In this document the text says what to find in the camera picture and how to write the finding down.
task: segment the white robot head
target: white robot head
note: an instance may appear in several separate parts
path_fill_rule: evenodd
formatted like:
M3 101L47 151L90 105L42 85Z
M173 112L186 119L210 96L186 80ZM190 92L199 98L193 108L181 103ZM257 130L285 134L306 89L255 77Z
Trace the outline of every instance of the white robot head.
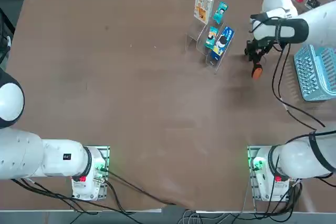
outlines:
M22 115L25 96L20 84L0 69L0 129L13 125Z

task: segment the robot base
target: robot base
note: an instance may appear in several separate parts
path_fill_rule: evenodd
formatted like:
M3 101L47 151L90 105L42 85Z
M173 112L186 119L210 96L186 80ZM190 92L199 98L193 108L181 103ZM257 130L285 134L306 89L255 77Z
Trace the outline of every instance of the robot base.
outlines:
M89 174L80 181L71 179L72 196L82 200L103 200L107 196L106 173L99 169L109 168L110 147L88 146L92 156L92 164Z
M289 187L289 180L276 181L274 183L274 190L272 199L270 199L272 186L274 182L274 175L269 169L268 152L271 146L249 146L248 160L251 172L251 185L253 190L254 201L279 201L281 197L287 192Z

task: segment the floor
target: floor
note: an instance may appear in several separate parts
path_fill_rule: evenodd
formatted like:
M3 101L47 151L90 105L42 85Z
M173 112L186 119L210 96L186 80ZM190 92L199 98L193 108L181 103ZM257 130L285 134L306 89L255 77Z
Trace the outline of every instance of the floor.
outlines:
M14 26L17 23L19 18L21 6L23 0L0 0L0 6L7 14L9 19L12 21ZM162 213L138 213L135 214L133 217L142 223L177 223L178 220L181 218L184 209L181 207L166 207L163 209ZM61 223L71 223L76 217L78 216L77 213L74 212L1 212L0 213L0 223L2 224L16 224L25 222L28 218L32 223L35 224L61 224ZM251 218L251 215L244 214L242 218ZM229 216L225 221L221 223L229 223L233 220L232 216ZM336 220L336 215L334 214L293 214L291 219L287 223L305 223L305 224L313 224L319 222L320 224L323 223L333 223ZM76 224L80 223L132 223L132 220L127 219L126 217L122 216L121 214L115 212L103 212L99 213L95 216L87 216L83 215L80 216L76 220ZM215 224L219 223L221 219L217 220L209 220L203 218L203 223ZM244 220L237 220L235 223L251 223L254 224L256 222L260 222L259 220L254 221L244 221ZM269 219L262 220L263 223L271 223L272 221Z

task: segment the equipment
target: equipment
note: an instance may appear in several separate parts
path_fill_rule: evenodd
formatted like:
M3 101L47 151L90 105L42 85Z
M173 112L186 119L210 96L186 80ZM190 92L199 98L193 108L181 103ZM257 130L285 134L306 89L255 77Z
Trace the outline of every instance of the equipment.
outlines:
M245 49L254 63L254 72L262 70L260 59L274 44L279 44L282 52L286 44L336 47L335 10L334 1L297 16L291 0L264 0L263 12L251 15L254 39L247 42ZM262 200L283 200L290 178L311 178L336 172L333 154L336 131L325 131L295 137L285 145L260 148L251 166Z
M12 126L22 115L20 84L0 69L0 179L71 176L73 197L97 200L106 161L95 147L71 140L41 139Z
M288 43L303 42L317 47L336 47L333 37L336 32L335 8L333 1L297 16L291 0L264 0L263 12L250 17L254 39L247 41L245 48L245 55L254 64L252 77L260 77L260 60L275 44L281 48Z

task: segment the blue snack package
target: blue snack package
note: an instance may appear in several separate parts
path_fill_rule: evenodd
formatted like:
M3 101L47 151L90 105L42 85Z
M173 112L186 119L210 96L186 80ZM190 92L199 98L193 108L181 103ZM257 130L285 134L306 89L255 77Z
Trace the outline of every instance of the blue snack package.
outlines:
M216 45L211 51L211 57L214 60L217 61L220 60L226 48L228 47L230 41L232 40L234 34L235 31L233 31L232 28L228 26L224 28L222 34L220 35L218 41L216 42Z
M215 39L218 34L218 29L216 27L210 27L208 38L206 39L205 46L213 49L215 45Z
M217 11L214 14L214 20L217 22L217 24L221 23L222 17L225 13L225 11L228 9L228 5L224 2L220 2Z

